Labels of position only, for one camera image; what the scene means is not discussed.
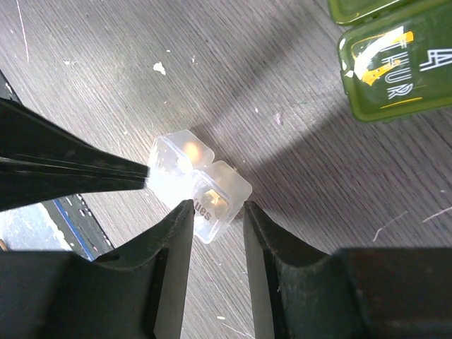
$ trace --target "blue line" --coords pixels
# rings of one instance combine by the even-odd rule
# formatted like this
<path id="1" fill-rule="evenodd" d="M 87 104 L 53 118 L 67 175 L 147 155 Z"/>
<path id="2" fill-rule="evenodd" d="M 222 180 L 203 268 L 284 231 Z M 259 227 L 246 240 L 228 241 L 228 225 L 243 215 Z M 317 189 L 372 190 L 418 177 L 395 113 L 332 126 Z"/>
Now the blue line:
<path id="1" fill-rule="evenodd" d="M 76 226 L 72 223 L 72 220 L 69 218 L 69 216 L 66 214 L 66 211 L 64 210 L 63 205 L 56 199 L 53 200 L 53 202 L 54 202 L 56 208 L 58 208 L 58 211 L 60 212 L 60 214 L 63 216 L 64 221 L 66 221 L 66 224 L 71 229 L 73 235 L 76 236 L 78 243 L 82 246 L 82 248 L 85 251 L 85 253 L 88 256 L 88 258 L 91 261 L 93 261 L 94 260 L 94 256 L 91 254 L 91 251 L 88 248 L 88 246 L 86 246 L 85 240 L 83 240 L 82 235 L 77 230 Z"/>

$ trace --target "wood grain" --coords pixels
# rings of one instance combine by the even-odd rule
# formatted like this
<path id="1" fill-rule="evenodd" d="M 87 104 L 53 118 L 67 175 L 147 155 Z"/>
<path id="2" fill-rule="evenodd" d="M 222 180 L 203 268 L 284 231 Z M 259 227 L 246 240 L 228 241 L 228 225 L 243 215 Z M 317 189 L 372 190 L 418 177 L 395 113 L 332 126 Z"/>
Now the wood grain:
<path id="1" fill-rule="evenodd" d="M 325 1 L 19 4 L 29 61 L 6 0 L 0 67 L 27 106 L 86 141 L 146 162 L 154 137 L 191 129 L 272 218 L 324 251 L 452 244 L 452 213 L 423 222 L 452 206 L 451 111 L 354 121 Z M 167 212 L 146 191 L 86 199 L 116 245 Z M 254 335 L 240 222 L 194 241 L 183 338 Z"/>

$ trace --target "green lid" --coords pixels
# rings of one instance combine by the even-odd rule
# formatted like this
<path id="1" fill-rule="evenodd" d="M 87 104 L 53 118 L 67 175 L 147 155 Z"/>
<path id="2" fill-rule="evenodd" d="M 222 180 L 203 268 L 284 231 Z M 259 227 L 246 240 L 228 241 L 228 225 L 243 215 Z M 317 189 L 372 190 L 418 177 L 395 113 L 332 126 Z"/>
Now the green lid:
<path id="1" fill-rule="evenodd" d="M 419 0 L 351 29 L 338 53 L 360 121 L 452 105 L 451 0 Z"/>
<path id="2" fill-rule="evenodd" d="M 414 0 L 328 0 L 331 18 L 338 25 L 356 25 L 384 11 L 408 4 Z"/>

